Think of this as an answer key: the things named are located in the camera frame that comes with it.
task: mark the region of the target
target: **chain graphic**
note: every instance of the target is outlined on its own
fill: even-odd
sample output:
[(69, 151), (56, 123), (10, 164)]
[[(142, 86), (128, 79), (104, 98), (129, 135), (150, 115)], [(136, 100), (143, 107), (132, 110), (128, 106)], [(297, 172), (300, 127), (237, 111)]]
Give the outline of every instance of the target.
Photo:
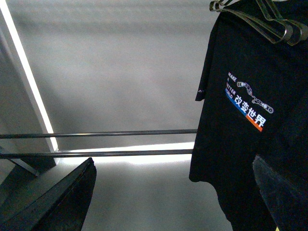
[(239, 88), (246, 88), (248, 95), (250, 95), (253, 98), (253, 100), (251, 101), (252, 103), (260, 105), (261, 107), (264, 108), (264, 110), (266, 110), (270, 114), (274, 112), (274, 109), (272, 107), (270, 107), (266, 103), (263, 103), (261, 100), (259, 100), (256, 96), (252, 94), (252, 89), (248, 83), (237, 82), (236, 85)]

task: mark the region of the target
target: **metal hanger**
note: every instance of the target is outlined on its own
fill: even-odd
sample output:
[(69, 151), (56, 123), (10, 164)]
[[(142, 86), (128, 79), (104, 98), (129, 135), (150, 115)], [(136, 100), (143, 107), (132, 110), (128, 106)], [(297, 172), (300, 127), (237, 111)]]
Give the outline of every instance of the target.
[[(272, 0), (265, 0), (265, 1), (268, 4), (268, 6), (270, 7), (271, 11), (273, 12), (273, 14), (274, 14), (274, 16), (276, 17), (277, 20), (282, 20), (282, 21), (286, 21), (290, 24), (293, 24), (299, 30), (299, 36), (297, 36), (297, 38), (295, 38), (295, 36), (292, 36), (290, 38), (290, 41), (288, 42), (289, 45), (294, 46), (294, 45), (298, 44), (300, 41), (304, 41), (308, 38), (308, 26), (306, 26), (305, 24), (300, 23), (298, 21), (292, 20), (292, 19), (284, 19)], [(258, 3), (264, 17), (268, 21), (272, 21), (273, 18), (269, 14), (265, 4), (263, 3), (263, 0), (256, 0), (256, 2)]]
[[(284, 26), (285, 32), (282, 34), (281, 32), (277, 31), (273, 27), (265, 24), (261, 20), (248, 15), (241, 11), (235, 11), (230, 10), (226, 8), (220, 8), (219, 6), (227, 6), (229, 5), (233, 0), (214, 0), (210, 3), (210, 10), (211, 11), (217, 11), (217, 12), (230, 12), (240, 18), (242, 18), (244, 21), (246, 21), (250, 26), (252, 26), (255, 30), (257, 30), (260, 34), (262, 34), (266, 39), (268, 39), (271, 43), (278, 43), (281, 41), (286, 41), (289, 45), (294, 46), (298, 44), (300, 41), (304, 41), (308, 38), (308, 26), (306, 26), (303, 23), (300, 23), (295, 20), (290, 19), (284, 19), (282, 15), (280, 14), (279, 10), (277, 9), (276, 5), (273, 3), (272, 0), (265, 0), (268, 4), (269, 8), (271, 9), (272, 13), (276, 18), (272, 18), (270, 15), (265, 3), (263, 0), (256, 0), (257, 4), (259, 5), (264, 17), (268, 21), (275, 21), (281, 25)], [(299, 30), (299, 36), (293, 36), (293, 28), (289, 25), (292, 24)], [(270, 35), (268, 35), (262, 28), (267, 30), (268, 32), (274, 34), (277, 39), (272, 38)]]
[(290, 25), (288, 25), (285, 22), (280, 22), (280, 20), (276, 21), (279, 24), (282, 24), (284, 26), (284, 32), (280, 32), (276, 30), (275, 28), (265, 24), (263, 21), (260, 19), (251, 16), (249, 14), (246, 14), (242, 11), (236, 11), (236, 10), (231, 10), (227, 8), (220, 8), (220, 6), (226, 6), (233, 0), (228, 0), (226, 3), (223, 3), (224, 0), (215, 0), (210, 3), (210, 11), (213, 12), (230, 12), (239, 18), (243, 19), (245, 22), (247, 22), (250, 26), (252, 26), (256, 31), (258, 31), (261, 35), (263, 35), (267, 40), (269, 40), (271, 43), (276, 44), (281, 41), (288, 41), (292, 34), (293, 34), (293, 29)]

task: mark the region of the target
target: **metal rod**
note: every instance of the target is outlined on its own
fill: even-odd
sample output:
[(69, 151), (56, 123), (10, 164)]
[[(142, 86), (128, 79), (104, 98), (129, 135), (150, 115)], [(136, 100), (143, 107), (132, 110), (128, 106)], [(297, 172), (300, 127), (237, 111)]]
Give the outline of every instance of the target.
[(106, 131), (88, 132), (75, 134), (5, 134), (0, 135), (0, 139), (33, 139), (51, 137), (94, 137), (94, 136), (139, 136), (139, 135), (170, 135), (170, 134), (194, 134), (197, 129), (178, 129), (178, 130), (150, 130), (150, 131)]
[(151, 151), (120, 151), (120, 152), (56, 152), (56, 153), (24, 153), (24, 154), (0, 154), (0, 159), (20, 159), (25, 157), (100, 157), (100, 156), (135, 156), (135, 155), (175, 155), (175, 154), (191, 154), (192, 149), (179, 150), (151, 150)]

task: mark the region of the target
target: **orange stripe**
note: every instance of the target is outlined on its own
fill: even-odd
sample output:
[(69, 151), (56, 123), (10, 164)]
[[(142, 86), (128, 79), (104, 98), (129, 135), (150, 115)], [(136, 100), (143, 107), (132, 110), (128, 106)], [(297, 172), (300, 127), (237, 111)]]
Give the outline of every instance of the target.
[(253, 120), (252, 118), (250, 118), (249, 115), (246, 115), (246, 118), (247, 118), (247, 119), (250, 121), (250, 123), (252, 123), (259, 131), (262, 131), (262, 130), (263, 130), (263, 128), (259, 127), (259, 125), (256, 124), (256, 123), (254, 122), (254, 120)]

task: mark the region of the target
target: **blue stripe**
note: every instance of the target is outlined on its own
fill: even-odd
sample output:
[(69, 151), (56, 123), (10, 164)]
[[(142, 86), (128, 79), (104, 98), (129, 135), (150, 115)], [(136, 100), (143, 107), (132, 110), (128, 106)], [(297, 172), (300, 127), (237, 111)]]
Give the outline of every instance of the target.
[(229, 100), (231, 101), (231, 103), (233, 103), (234, 106), (236, 106), (236, 108), (239, 109), (239, 111), (246, 117), (246, 113), (245, 113), (245, 112), (239, 107), (239, 105), (236, 104), (236, 102), (235, 102), (233, 99), (231, 99), (231, 97), (228, 95), (227, 89), (225, 89), (225, 92), (226, 92), (227, 97), (228, 97)]

